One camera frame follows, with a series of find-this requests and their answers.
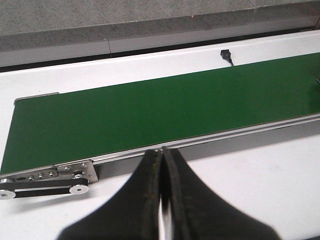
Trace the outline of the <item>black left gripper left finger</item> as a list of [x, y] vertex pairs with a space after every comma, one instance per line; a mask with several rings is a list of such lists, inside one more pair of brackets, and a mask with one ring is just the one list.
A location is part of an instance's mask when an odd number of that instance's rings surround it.
[[159, 239], [162, 153], [147, 150], [122, 188], [100, 208], [65, 228], [60, 240]]

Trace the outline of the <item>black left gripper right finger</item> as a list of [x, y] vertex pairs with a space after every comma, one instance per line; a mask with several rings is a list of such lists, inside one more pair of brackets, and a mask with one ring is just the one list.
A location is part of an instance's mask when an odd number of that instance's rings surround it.
[[177, 149], [163, 149], [161, 197], [168, 240], [278, 240], [270, 226], [212, 191]]

